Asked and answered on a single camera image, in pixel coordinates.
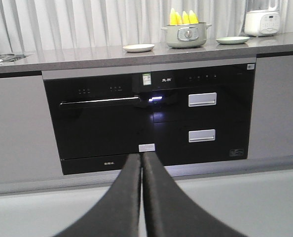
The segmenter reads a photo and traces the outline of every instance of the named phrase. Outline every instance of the sink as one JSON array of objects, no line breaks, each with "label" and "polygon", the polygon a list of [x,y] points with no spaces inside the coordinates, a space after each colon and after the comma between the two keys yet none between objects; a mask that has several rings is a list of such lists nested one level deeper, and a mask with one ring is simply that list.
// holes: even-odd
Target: sink
[{"label": "sink", "polygon": [[26,58],[27,55],[25,54],[12,54],[12,53],[8,53],[8,54],[0,54],[0,63],[3,62],[15,62],[17,60]]}]

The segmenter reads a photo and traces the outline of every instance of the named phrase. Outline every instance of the yellow corn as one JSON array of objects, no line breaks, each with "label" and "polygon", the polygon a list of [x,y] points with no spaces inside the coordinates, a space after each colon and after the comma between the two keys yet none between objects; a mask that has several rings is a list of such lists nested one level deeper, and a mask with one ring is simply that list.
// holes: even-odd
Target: yellow corn
[{"label": "yellow corn", "polygon": [[191,24],[197,24],[198,23],[198,18],[197,18],[196,14],[192,10],[189,11],[189,22]]},{"label": "yellow corn", "polygon": [[189,24],[190,22],[189,22],[188,14],[185,11],[183,11],[182,16],[183,16],[183,24]]},{"label": "yellow corn", "polygon": [[183,21],[182,21],[182,17],[178,12],[175,12],[176,15],[176,21],[177,21],[177,25],[182,25]]},{"label": "yellow corn", "polygon": [[177,19],[176,19],[176,14],[175,14],[174,8],[171,9],[170,25],[177,25]]}]

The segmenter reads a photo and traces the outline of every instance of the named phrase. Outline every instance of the cooking pot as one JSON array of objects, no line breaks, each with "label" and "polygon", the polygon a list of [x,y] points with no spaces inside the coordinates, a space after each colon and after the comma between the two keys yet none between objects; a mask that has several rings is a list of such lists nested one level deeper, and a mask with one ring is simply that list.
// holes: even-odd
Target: cooking pot
[{"label": "cooking pot", "polygon": [[207,41],[207,29],[211,24],[167,25],[161,29],[166,31],[166,43],[172,48],[190,48],[203,45]]}]

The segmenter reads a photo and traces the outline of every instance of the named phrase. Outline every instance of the glowing light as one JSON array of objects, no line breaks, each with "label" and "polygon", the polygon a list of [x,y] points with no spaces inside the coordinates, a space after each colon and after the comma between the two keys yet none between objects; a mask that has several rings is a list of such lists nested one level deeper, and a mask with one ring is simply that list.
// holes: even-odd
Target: glowing light
[{"label": "glowing light", "polygon": [[161,100],[162,98],[163,98],[162,96],[155,96],[155,97],[152,97],[151,99],[149,99],[148,101],[149,102],[158,101],[158,100]]}]

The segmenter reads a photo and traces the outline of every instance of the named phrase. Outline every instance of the gray countertop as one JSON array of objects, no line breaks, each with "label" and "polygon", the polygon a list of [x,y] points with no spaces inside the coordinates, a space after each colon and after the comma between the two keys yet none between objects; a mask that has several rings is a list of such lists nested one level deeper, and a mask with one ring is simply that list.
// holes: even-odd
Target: gray countertop
[{"label": "gray countertop", "polygon": [[152,51],[127,53],[122,46],[44,50],[28,52],[16,62],[0,63],[0,73],[61,69],[101,68],[240,58],[262,53],[293,51],[293,33],[270,37],[251,37],[244,44],[222,45],[209,39],[198,48],[172,49],[165,42],[156,43]]}]

